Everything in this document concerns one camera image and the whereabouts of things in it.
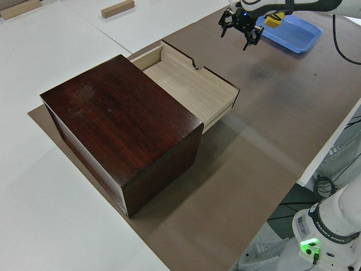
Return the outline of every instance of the blue plastic container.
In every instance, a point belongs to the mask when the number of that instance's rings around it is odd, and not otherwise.
[[[322,29],[294,15],[287,15],[277,28],[265,25],[265,18],[260,17],[257,25],[263,25],[262,35],[282,46],[301,53],[307,51],[322,35]]]

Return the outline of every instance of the brown mat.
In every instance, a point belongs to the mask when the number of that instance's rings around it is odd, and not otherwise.
[[[131,220],[118,210],[172,271],[228,270],[361,97],[361,67],[336,53],[329,15],[296,14],[324,31],[297,55],[265,38],[242,52],[237,31],[220,39],[221,13],[165,39],[241,87],[234,108],[189,170]],[[361,59],[361,28],[340,18],[338,29],[345,54]],[[94,183],[44,106],[29,115]]]

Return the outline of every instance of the wooden box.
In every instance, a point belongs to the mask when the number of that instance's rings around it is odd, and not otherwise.
[[[193,164],[202,133],[237,94],[163,43],[133,63],[119,55],[41,98],[63,140],[131,217]]]

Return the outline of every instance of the yellow sponge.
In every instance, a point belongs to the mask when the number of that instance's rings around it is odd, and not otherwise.
[[[267,15],[265,25],[268,25],[271,28],[276,28],[282,23],[284,16],[283,12]]]

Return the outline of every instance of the yellow block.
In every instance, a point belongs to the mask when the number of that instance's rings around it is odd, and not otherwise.
[[[283,12],[280,12],[277,14],[270,14],[267,16],[267,18],[265,20],[265,25],[267,25],[271,28],[276,28],[282,23],[284,16],[285,15]]]

